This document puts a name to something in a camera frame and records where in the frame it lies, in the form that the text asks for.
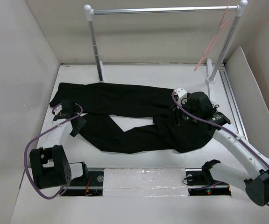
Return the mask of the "black trousers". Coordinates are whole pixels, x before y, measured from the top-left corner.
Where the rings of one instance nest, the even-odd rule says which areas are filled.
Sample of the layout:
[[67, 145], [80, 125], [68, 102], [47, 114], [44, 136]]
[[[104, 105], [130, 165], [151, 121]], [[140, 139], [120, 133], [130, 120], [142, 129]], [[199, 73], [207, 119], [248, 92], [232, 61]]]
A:
[[[103, 152], [135, 154], [173, 149], [187, 153], [204, 147], [211, 136], [196, 123], [176, 121], [172, 89], [125, 84], [60, 83], [50, 101], [55, 107], [64, 100], [81, 105], [86, 124], [79, 134]], [[152, 118], [147, 126], [123, 131], [112, 116]]]

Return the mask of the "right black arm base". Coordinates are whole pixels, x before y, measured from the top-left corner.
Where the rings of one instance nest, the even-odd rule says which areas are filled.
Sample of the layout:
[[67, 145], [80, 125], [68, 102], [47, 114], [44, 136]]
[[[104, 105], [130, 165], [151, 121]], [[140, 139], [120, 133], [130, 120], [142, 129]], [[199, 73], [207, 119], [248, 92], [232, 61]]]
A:
[[230, 186], [221, 181], [213, 180], [200, 168], [185, 170], [183, 184], [188, 187], [189, 196], [231, 196]]

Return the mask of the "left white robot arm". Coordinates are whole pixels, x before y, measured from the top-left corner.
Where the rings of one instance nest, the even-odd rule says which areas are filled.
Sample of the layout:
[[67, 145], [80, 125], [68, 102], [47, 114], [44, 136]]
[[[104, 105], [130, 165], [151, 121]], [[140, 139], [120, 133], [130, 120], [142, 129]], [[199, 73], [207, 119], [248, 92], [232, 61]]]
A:
[[89, 181], [89, 173], [83, 169], [77, 169], [72, 175], [64, 152], [66, 139], [78, 135], [86, 124], [81, 113], [82, 107], [71, 100], [64, 100], [53, 108], [53, 129], [47, 133], [42, 146], [29, 153], [33, 181], [38, 189], [68, 186], [72, 179], [79, 185]]

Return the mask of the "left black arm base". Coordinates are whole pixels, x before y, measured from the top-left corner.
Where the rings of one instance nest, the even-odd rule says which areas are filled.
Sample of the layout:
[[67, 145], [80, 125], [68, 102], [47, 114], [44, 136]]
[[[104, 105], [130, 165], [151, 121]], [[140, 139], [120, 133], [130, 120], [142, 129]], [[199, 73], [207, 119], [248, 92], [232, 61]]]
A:
[[74, 178], [69, 188], [62, 194], [62, 196], [85, 196], [85, 189], [89, 177], [92, 176], [92, 180], [89, 186], [89, 196], [102, 196], [103, 194], [103, 181], [104, 181], [104, 169], [90, 168], [88, 176], [81, 176]]

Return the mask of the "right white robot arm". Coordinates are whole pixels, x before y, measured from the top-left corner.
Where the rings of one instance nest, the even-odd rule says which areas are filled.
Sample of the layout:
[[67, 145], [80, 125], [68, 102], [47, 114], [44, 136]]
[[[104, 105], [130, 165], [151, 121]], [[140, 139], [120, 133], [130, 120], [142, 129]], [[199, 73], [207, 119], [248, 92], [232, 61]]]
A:
[[212, 105], [204, 92], [188, 93], [182, 88], [172, 92], [175, 105], [170, 116], [177, 129], [176, 150], [180, 153], [204, 147], [211, 139], [223, 145], [244, 167], [232, 168], [217, 159], [205, 162], [197, 176], [199, 190], [220, 182], [244, 191], [258, 206], [269, 206], [269, 158], [241, 137], [229, 118]]

